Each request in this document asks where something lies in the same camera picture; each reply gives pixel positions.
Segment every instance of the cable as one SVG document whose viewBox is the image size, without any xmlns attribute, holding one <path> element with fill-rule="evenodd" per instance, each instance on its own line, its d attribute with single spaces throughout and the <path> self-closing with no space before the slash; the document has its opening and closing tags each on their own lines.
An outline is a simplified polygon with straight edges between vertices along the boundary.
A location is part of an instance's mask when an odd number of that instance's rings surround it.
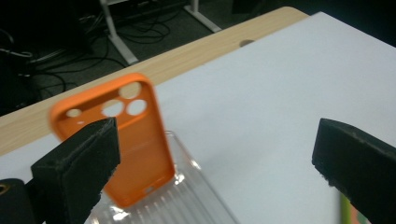
<svg viewBox="0 0 396 224">
<path fill-rule="evenodd" d="M 146 29 L 143 29 L 143 28 L 142 28 L 142 29 L 140 30 L 140 32 L 146 33 L 146 32 L 148 32 L 148 31 L 152 30 L 152 28 L 154 27 L 154 25 L 157 24 L 158 19 L 160 18 L 161 14 L 163 13 L 163 3 L 161 3 L 161 2 L 159 1 L 158 4 L 160 4 L 160 10 L 158 11 L 157 16 L 155 17 L 154 21 L 153 21 L 153 22 L 150 22 L 150 23 L 148 23 L 148 22 L 143 22 L 143 23 L 145 23 L 145 24 L 149 24 L 149 28 L 146 28 Z M 146 20 L 149 19 L 141 10 L 139 10 L 138 7 L 136 8 L 136 10 L 137 10 L 137 12 L 138 12 L 143 18 L 145 18 Z"/>
<path fill-rule="evenodd" d="M 45 92 L 49 95 L 49 97 L 54 96 L 54 94 L 53 94 L 51 91 L 47 90 L 47 89 L 43 89 L 42 91 L 45 91 Z M 45 99 L 45 98 L 43 97 L 43 95 L 41 94 L 41 91 L 39 91 L 38 94 L 40 95 L 41 100 L 44 100 L 44 99 Z"/>
<path fill-rule="evenodd" d="M 92 23 L 91 27 L 88 29 L 88 31 L 85 32 L 85 34 L 92 32 L 99 24 L 100 22 L 103 20 L 104 15 L 103 12 L 101 11 L 99 13 L 99 15 L 96 17 L 96 20 Z"/>
<path fill-rule="evenodd" d="M 64 84 L 66 84 L 66 86 L 67 86 L 67 85 L 73 85 L 73 86 L 75 86 L 75 87 L 78 87 L 78 84 L 75 83 L 75 82 L 65 82 Z M 55 84 L 55 85 L 50 85 L 50 86 L 47 86 L 47 87 L 42 87 L 42 88 L 37 89 L 37 90 L 38 90 L 38 91 L 43 91 L 43 90 L 48 89 L 48 88 L 59 87 L 59 86 L 62 86 L 62 85 L 63 85 L 63 83 L 61 83 L 61 84 Z"/>
<path fill-rule="evenodd" d="M 162 33 L 161 31 L 151 29 L 150 31 L 155 33 L 156 35 L 131 35 L 131 34 L 125 34 L 122 32 L 118 32 L 118 34 L 122 37 L 125 38 L 126 40 L 129 40 L 131 42 L 137 43 L 137 44 L 154 44 L 162 41 L 166 36 L 170 35 L 171 29 L 164 23 L 162 22 L 157 22 L 156 25 L 161 25 L 161 27 L 165 28 L 165 33 Z M 137 41 L 132 38 L 139 38 L 139 39 L 155 39 L 149 42 L 145 41 Z"/>
<path fill-rule="evenodd" d="M 117 60 L 107 58 L 108 52 L 109 52 L 108 39 L 106 38 L 106 52 L 105 52 L 105 55 L 104 55 L 104 56 L 102 56 L 102 57 L 90 57 L 90 58 L 85 58 L 85 59 L 79 59 L 79 60 L 73 61 L 72 63 L 80 63 L 80 62 L 90 61 L 90 60 L 99 60 L 98 62 L 95 62 L 95 63 L 93 63 L 93 64 L 90 64 L 90 65 L 88 65 L 88 66 L 86 66 L 86 67 L 84 67 L 84 68 L 78 69 L 78 70 L 73 70 L 73 71 L 51 71 L 51 73 L 54 73 L 54 74 L 65 74 L 65 73 L 77 73 L 77 72 L 82 72 L 82 71 L 85 71 L 85 70 L 87 70 L 87 69 L 90 69 L 90 68 L 96 66 L 97 64 L 101 63 L 102 61 L 111 61 L 111 62 L 117 63 L 117 64 L 120 65 L 122 68 L 126 67 L 123 63 L 121 63 L 121 62 L 119 62 L 119 61 L 117 61 Z"/>
<path fill-rule="evenodd" d="M 22 58 L 32 58 L 33 57 L 33 54 L 31 52 L 27 52 L 27 51 L 24 51 L 21 53 L 18 53 L 18 52 L 9 50 L 9 49 L 0 49 L 0 51 L 5 52 L 8 55 L 11 54 L 11 55 L 14 55 L 17 57 L 22 57 Z"/>
<path fill-rule="evenodd" d="M 3 33 L 4 35 L 6 35 L 8 37 L 9 43 L 11 45 L 14 45 L 14 43 L 15 43 L 14 37 L 12 37 L 12 35 L 9 32 L 7 32 L 7 31 L 5 31 L 5 30 L 0 28 L 0 33 Z"/>
<path fill-rule="evenodd" d="M 93 18 L 95 18 L 94 15 L 89 15 L 89 16 L 81 17 L 78 20 L 79 20 L 79 22 L 84 23 L 84 22 L 87 22 L 88 20 L 93 19 Z"/>
<path fill-rule="evenodd" d="M 63 79 L 62 77 L 60 77 L 60 76 L 58 76 L 58 75 L 56 75 L 56 74 L 53 74 L 53 73 L 49 73 L 49 72 L 47 72 L 47 73 L 38 73 L 38 74 L 34 74 L 34 75 L 33 75 L 33 77 L 36 77 L 36 76 L 50 76 L 50 77 L 56 77 L 58 80 L 61 81 L 61 84 L 60 84 L 60 85 L 63 86 L 62 92 L 65 92 L 65 91 L 66 91 L 66 81 L 64 81 L 64 79 Z"/>
<path fill-rule="evenodd" d="M 54 58 L 64 52 L 66 52 L 66 49 L 57 49 L 57 50 L 53 51 L 52 53 L 49 53 L 41 58 L 31 60 L 29 63 L 43 63 L 44 61 Z"/>
<path fill-rule="evenodd" d="M 180 10 L 178 10 L 178 11 L 175 13 L 175 15 L 173 15 L 173 16 L 167 18 L 166 20 L 159 21 L 159 22 L 171 21 L 172 19 L 176 18 L 176 17 L 180 14 L 180 12 L 182 12 L 182 11 L 184 11 L 184 7 L 181 7 Z"/>
<path fill-rule="evenodd" d="M 79 54 L 77 57 L 75 57 L 75 58 L 73 58 L 73 59 L 71 59 L 71 60 L 69 60 L 69 61 L 67 61 L 67 62 L 64 62 L 64 63 L 57 63 L 57 64 L 55 64 L 55 65 L 51 65 L 51 66 L 48 66 L 48 67 L 44 67 L 44 68 L 41 68 L 41 69 L 39 69 L 39 70 L 40 70 L 40 71 L 48 71 L 48 70 L 51 70 L 51 69 L 54 69 L 54 68 L 58 68 L 58 67 L 62 67 L 62 66 L 66 66 L 66 65 L 75 63 L 78 59 L 84 57 L 86 54 L 87 54 L 87 53 L 85 53 L 85 52 L 84 52 L 84 53 L 81 53 L 81 54 Z"/>
</svg>

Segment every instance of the black foam pad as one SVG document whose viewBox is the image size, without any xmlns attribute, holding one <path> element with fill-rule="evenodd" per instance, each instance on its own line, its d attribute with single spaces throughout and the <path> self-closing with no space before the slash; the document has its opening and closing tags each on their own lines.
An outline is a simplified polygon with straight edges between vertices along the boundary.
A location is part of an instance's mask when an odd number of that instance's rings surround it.
<svg viewBox="0 0 396 224">
<path fill-rule="evenodd" d="M 19 179 L 0 180 L 0 223 L 35 223 L 28 192 L 23 181 Z"/>
<path fill-rule="evenodd" d="M 91 123 L 32 165 L 47 224 L 84 223 L 120 163 L 115 119 Z"/>
<path fill-rule="evenodd" d="M 312 163 L 372 223 L 396 223 L 396 148 L 348 124 L 322 119 Z"/>
</svg>

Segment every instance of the transparent plastic tray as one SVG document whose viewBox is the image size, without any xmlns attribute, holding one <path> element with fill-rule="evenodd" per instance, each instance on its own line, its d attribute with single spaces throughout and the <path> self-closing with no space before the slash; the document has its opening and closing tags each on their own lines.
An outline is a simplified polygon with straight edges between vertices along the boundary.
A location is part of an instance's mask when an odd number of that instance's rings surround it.
<svg viewBox="0 0 396 224">
<path fill-rule="evenodd" d="M 177 137 L 172 132 L 166 132 L 166 136 L 176 167 L 175 178 L 128 208 L 117 207 L 103 193 L 85 224 L 238 223 Z"/>
</svg>

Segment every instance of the white tabletop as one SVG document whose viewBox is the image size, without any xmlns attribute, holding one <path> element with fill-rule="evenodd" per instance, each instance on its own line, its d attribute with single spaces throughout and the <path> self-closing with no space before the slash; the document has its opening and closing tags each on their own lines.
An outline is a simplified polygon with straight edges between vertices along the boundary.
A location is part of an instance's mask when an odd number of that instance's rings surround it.
<svg viewBox="0 0 396 224">
<path fill-rule="evenodd" d="M 396 146 L 396 49 L 323 13 L 157 86 L 174 131 L 241 223 L 338 223 L 338 193 L 311 164 L 320 118 Z M 58 144 L 0 158 L 0 178 Z"/>
</svg>

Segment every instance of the orange phone case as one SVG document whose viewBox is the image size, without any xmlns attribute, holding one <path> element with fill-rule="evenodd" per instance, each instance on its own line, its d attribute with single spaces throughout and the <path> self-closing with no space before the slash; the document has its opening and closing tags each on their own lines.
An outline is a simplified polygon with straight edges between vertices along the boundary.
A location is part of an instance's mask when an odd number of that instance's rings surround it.
<svg viewBox="0 0 396 224">
<path fill-rule="evenodd" d="M 136 96 L 122 92 L 135 83 L 140 85 Z M 104 108 L 107 102 L 116 102 L 112 111 Z M 175 174 L 149 80 L 140 74 L 130 74 L 66 98 L 51 109 L 50 125 L 59 138 L 65 140 L 84 125 L 110 117 L 110 112 L 111 117 L 117 118 L 121 164 L 105 191 L 118 206 L 127 207 L 164 185 Z"/>
</svg>

